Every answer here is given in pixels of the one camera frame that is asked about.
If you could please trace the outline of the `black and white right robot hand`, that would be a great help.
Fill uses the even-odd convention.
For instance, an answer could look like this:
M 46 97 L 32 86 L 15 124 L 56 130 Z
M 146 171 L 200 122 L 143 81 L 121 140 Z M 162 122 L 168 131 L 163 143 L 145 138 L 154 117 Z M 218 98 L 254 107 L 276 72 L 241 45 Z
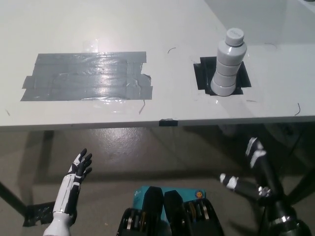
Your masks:
M 230 191 L 265 207 L 269 222 L 296 219 L 296 212 L 287 200 L 284 188 L 269 161 L 268 153 L 257 137 L 250 138 L 245 158 L 256 183 L 222 173 L 219 177 L 221 184 Z

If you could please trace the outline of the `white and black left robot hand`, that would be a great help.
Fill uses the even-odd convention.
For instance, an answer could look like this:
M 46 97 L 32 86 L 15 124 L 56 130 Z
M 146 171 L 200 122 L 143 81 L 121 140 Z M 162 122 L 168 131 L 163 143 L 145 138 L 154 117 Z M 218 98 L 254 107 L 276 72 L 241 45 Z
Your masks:
M 63 177 L 53 212 L 73 215 L 76 212 L 81 184 L 92 171 L 92 154 L 83 149 L 72 162 L 67 174 Z

